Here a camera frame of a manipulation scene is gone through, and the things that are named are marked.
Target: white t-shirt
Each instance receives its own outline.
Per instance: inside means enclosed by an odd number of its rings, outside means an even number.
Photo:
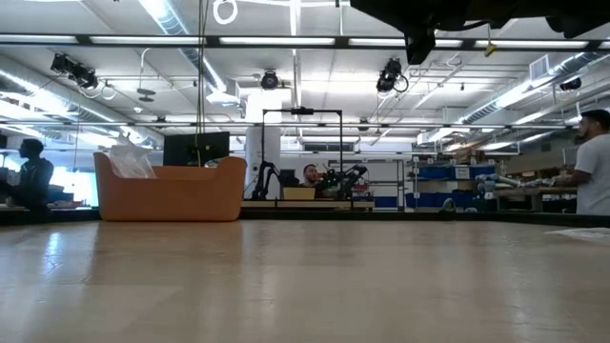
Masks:
[[[610,215],[610,134],[582,144],[574,169],[591,174],[591,180],[579,186],[577,213]]]

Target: white ring light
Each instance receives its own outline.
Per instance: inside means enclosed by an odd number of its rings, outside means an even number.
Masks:
[[[223,19],[220,17],[220,13],[218,13],[218,9],[222,4],[230,4],[233,7],[233,12],[227,19]],[[237,17],[237,2],[235,0],[216,0],[213,2],[213,18],[216,20],[216,23],[220,25],[231,24],[235,18]]]

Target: hair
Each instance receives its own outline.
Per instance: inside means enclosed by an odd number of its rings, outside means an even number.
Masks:
[[[592,110],[581,113],[580,115],[583,118],[597,121],[604,130],[610,130],[610,112],[606,110]]]
[[[307,166],[305,166],[305,168],[303,168],[303,173],[305,173],[307,171],[308,168],[310,167],[314,167],[315,168],[315,164],[308,164]]]
[[[45,149],[45,146],[38,139],[24,139],[23,145],[29,151],[32,151],[36,154],[40,154]]]

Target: ceiling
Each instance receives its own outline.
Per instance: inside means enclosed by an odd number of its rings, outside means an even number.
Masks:
[[[237,1],[238,14],[228,25],[214,19],[213,3],[208,7],[206,34],[210,35],[290,35],[291,13],[287,6],[263,5]],[[331,0],[302,0],[303,6]],[[173,7],[182,17],[190,32],[197,32],[199,2],[173,0]],[[221,17],[230,15],[229,5],[222,5]],[[4,0],[0,11],[0,32],[74,33],[74,34],[163,34],[138,0],[81,0],[38,2]],[[301,9],[301,35],[395,36],[401,33],[355,9],[333,6],[304,7]],[[551,31],[543,19],[510,21],[502,30],[492,32],[494,38],[561,39]],[[487,38],[487,29],[465,32],[438,32],[438,37]],[[582,39],[604,39],[610,28],[602,27],[586,33]],[[142,87],[157,92],[154,102],[143,103],[136,92],[140,87],[140,56],[142,49],[86,48],[86,47],[0,47],[0,55],[11,58],[49,78],[56,78],[73,90],[77,87],[66,77],[57,77],[50,70],[55,53],[66,53],[73,60],[95,68],[98,77],[107,81],[118,93],[112,100],[94,99],[131,120],[153,121],[166,117],[168,121],[194,122],[198,88],[196,68],[179,49],[152,49],[144,59]],[[236,80],[242,92],[257,91],[254,75],[264,70],[276,70],[281,80],[294,84],[293,52],[288,49],[206,49],[207,59],[224,78]],[[421,66],[406,68],[406,54],[400,50],[301,50],[302,72],[301,105],[344,112],[345,122],[368,118],[371,122],[445,122],[443,109],[466,109],[484,99],[497,96],[497,91],[527,77],[529,64],[541,58],[539,52],[502,52],[489,57],[482,52],[434,51]],[[560,61],[570,53],[551,53],[551,61]],[[385,101],[376,92],[379,71],[389,58],[400,58],[408,76],[410,88]],[[88,92],[93,95],[99,92]],[[292,105],[291,90],[279,90],[283,105]],[[538,111],[553,102],[550,91],[514,104],[511,110],[528,113]],[[204,104],[206,117],[211,122],[242,121],[236,108]],[[294,120],[289,115],[285,121]],[[305,117],[303,121],[332,122],[331,114]],[[244,129],[231,129],[243,134]],[[192,128],[167,128],[162,134],[193,132]],[[414,136],[417,129],[392,130],[388,135]],[[286,130],[296,134],[296,130]],[[334,131],[304,130],[303,134],[336,134]],[[357,130],[347,130],[357,134]]]

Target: black monitor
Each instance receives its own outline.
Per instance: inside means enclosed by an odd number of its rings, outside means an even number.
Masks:
[[[163,149],[164,166],[198,166],[206,162],[229,156],[228,132],[200,133],[195,145],[194,134],[180,134],[165,137]]]

